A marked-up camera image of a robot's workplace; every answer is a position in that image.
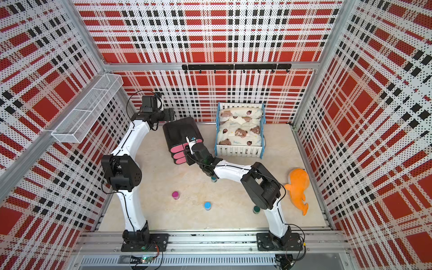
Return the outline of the black pink drawer cabinet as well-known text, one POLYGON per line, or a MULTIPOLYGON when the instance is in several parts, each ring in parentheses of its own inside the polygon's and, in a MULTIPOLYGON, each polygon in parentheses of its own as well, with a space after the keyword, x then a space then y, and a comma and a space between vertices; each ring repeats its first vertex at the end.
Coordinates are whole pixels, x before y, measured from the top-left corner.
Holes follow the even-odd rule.
POLYGON ((165 140, 168 150, 177 165, 187 163, 188 165, 194 162, 188 157, 189 141, 197 140, 198 143, 204 142, 204 139, 196 125, 195 119, 192 117, 175 120, 163 125, 165 140))

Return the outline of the magenta paint can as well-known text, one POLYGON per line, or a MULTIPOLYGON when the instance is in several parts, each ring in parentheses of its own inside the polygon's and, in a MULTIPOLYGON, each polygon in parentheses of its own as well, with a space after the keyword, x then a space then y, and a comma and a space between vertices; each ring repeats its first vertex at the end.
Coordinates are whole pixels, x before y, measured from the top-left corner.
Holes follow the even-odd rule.
POLYGON ((172 197, 173 197, 174 200, 178 200, 180 198, 179 192, 178 191, 174 191, 172 193, 172 197))

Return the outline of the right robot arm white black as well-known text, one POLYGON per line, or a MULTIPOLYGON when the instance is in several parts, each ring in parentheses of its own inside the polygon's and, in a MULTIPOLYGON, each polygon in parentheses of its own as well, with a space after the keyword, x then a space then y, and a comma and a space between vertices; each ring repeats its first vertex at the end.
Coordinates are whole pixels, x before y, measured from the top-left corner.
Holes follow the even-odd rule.
POLYGON ((197 164, 213 180, 225 179, 242 184, 256 207, 263 210, 267 219, 269 238, 277 250, 287 250, 300 244, 302 239, 293 233, 286 223, 280 207, 281 184, 259 162, 253 165, 238 165, 213 156, 203 143, 189 142, 186 149, 187 162, 197 164))

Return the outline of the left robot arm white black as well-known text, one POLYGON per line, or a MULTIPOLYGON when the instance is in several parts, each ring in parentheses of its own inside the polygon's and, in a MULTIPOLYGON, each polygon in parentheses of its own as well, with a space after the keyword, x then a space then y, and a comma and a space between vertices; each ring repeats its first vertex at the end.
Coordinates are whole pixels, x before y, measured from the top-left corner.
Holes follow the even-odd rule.
POLYGON ((126 135, 119 146, 101 160, 103 176, 120 200, 125 229, 122 233, 122 252, 157 252, 167 249, 169 234, 152 234, 144 217, 138 194, 142 181, 142 170, 135 158, 142 141, 153 125, 170 122, 175 117, 174 109, 146 109, 133 115, 126 135))

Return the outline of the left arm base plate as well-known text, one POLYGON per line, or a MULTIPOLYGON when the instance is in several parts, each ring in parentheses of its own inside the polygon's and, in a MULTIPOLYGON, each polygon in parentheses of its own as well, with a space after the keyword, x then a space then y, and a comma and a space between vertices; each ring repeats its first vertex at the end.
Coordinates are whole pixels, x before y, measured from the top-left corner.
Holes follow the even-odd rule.
POLYGON ((124 240, 121 252, 165 252, 168 245, 169 234, 149 234, 150 238, 144 241, 124 240))

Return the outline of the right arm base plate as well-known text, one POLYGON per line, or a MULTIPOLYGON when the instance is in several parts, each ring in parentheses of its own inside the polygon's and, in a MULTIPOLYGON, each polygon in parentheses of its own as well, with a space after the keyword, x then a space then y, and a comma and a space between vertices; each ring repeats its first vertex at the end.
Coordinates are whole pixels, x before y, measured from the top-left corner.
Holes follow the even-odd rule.
POLYGON ((256 234, 256 243, 259 251, 301 251, 303 241, 298 233, 287 232, 282 238, 270 232, 256 234))

